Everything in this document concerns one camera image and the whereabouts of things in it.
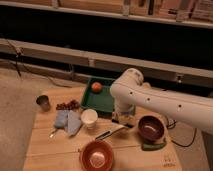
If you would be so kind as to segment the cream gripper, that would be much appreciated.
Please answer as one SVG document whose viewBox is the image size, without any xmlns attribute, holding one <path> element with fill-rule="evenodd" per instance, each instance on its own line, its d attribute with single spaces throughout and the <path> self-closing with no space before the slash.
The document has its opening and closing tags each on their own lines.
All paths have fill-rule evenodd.
<svg viewBox="0 0 213 171">
<path fill-rule="evenodd" d="M 117 114 L 121 114 L 121 115 L 133 115 L 135 117 L 135 107 L 134 106 L 122 108 L 118 105 L 115 105 L 114 112 Z"/>
</svg>

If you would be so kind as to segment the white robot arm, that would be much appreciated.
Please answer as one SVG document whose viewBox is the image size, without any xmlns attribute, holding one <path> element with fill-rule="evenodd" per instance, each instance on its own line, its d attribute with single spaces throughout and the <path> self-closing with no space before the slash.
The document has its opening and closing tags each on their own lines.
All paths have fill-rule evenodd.
<svg viewBox="0 0 213 171">
<path fill-rule="evenodd" d="M 129 68 L 112 83 L 110 93 L 122 107 L 140 106 L 213 134 L 213 98 L 146 88 L 143 80 L 139 70 Z"/>
</svg>

